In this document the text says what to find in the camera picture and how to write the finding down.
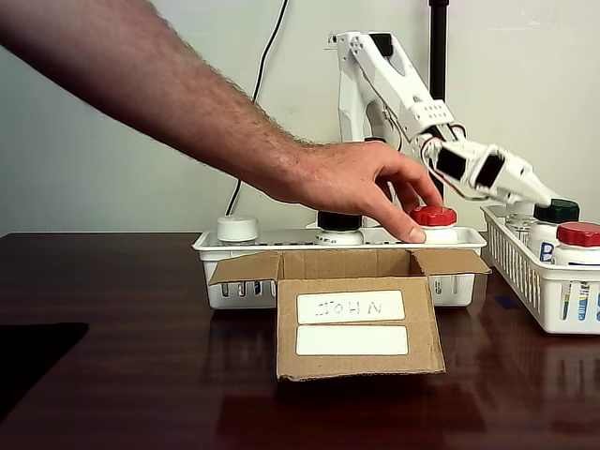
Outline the person's bare hand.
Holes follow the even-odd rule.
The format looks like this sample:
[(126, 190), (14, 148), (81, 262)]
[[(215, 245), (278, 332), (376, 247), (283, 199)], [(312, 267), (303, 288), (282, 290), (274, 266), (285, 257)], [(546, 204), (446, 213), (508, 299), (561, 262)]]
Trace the person's bare hand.
[(382, 142), (297, 144), (267, 190), (285, 203), (373, 218), (397, 239), (415, 244), (426, 237), (409, 212), (420, 202), (443, 205), (426, 170)]

